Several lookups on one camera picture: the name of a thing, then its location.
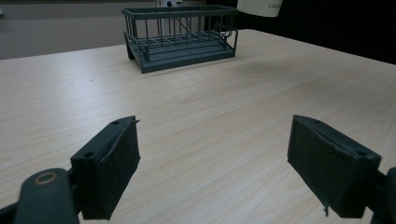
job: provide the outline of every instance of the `gray metal basket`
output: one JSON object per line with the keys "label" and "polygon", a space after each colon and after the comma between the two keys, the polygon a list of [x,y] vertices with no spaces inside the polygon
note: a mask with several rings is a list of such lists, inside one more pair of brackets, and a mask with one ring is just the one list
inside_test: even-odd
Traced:
{"label": "gray metal basket", "polygon": [[[142,73],[235,56],[238,33],[233,21],[238,11],[233,7],[125,8],[122,14],[128,57]],[[149,31],[154,26],[156,31]],[[233,34],[231,46],[227,39]]]}

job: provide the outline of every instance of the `screw hole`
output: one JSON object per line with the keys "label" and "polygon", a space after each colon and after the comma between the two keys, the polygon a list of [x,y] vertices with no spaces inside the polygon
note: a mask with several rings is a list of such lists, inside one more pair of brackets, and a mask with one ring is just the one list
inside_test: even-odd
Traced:
{"label": "screw hole", "polygon": [[56,173],[44,173],[35,178],[36,185],[46,185],[56,179]]}
{"label": "screw hole", "polygon": [[89,158],[89,157],[92,157],[93,155],[94,155],[93,152],[87,152],[84,154],[84,158]]}

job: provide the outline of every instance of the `wood grain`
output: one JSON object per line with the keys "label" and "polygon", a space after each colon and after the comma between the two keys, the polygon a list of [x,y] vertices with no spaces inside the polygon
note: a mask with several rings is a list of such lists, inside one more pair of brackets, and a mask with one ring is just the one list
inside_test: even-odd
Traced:
{"label": "wood grain", "polygon": [[243,30],[235,58],[145,75],[124,46],[3,60],[0,74],[1,207],[130,115],[142,160],[110,223],[369,223],[369,209],[325,217],[287,163],[294,114],[396,166],[396,66],[275,35]]}

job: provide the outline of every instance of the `wire basket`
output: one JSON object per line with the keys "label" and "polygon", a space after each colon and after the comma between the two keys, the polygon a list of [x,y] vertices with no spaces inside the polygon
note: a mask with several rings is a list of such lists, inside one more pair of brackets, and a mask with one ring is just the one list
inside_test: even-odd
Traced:
{"label": "wire basket", "polygon": [[[235,56],[233,7],[125,8],[122,14],[128,57],[142,73]],[[233,34],[231,46],[227,40]]]}

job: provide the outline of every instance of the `wire rack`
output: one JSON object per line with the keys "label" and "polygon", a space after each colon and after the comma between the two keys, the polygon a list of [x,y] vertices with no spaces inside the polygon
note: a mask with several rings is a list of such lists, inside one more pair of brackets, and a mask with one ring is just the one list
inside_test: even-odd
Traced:
{"label": "wire rack", "polygon": [[[142,73],[235,56],[235,8],[125,8],[122,14],[128,57],[136,60]],[[231,46],[228,40],[233,34]]]}

